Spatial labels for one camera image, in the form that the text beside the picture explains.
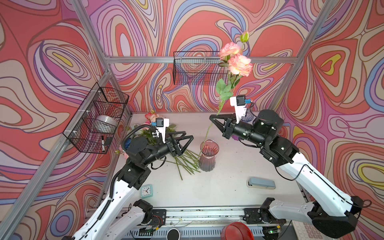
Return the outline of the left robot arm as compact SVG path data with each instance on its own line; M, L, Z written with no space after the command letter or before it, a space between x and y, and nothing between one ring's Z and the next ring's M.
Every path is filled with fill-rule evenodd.
M121 240L133 228L151 222L153 206L144 200L133 203L131 209L121 218L125 204L141 189L151 171L152 163L167 155L181 156L193 141L186 132L169 133L168 138L151 145L140 136L132 139L125 150L129 158L114 175L109 196L106 197L88 221L65 240Z

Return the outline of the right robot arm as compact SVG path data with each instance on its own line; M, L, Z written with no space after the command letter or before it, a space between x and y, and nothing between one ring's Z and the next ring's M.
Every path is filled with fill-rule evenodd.
M284 121L272 110L262 110L253 124L237 121L235 114L211 115L210 121L226 139L237 136L249 141L260 154L290 175L315 199L313 202L295 204L267 198L259 208L259 221L293 220L312 224L322 234L338 239L353 232L358 225L356 214L364 201L338 189L306 159L288 139L279 136Z

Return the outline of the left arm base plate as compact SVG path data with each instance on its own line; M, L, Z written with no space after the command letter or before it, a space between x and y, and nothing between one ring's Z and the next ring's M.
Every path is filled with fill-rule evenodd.
M166 223L167 210L166 209L154 209L149 211L143 211L140 208L134 207L130 211L122 215L123 221L135 220L138 225L159 227Z

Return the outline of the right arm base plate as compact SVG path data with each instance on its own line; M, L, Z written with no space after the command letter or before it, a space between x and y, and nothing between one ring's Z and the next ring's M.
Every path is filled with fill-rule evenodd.
M260 208L245 208L243 220L247 224L283 225L287 222L285 219L276 219L268 210Z

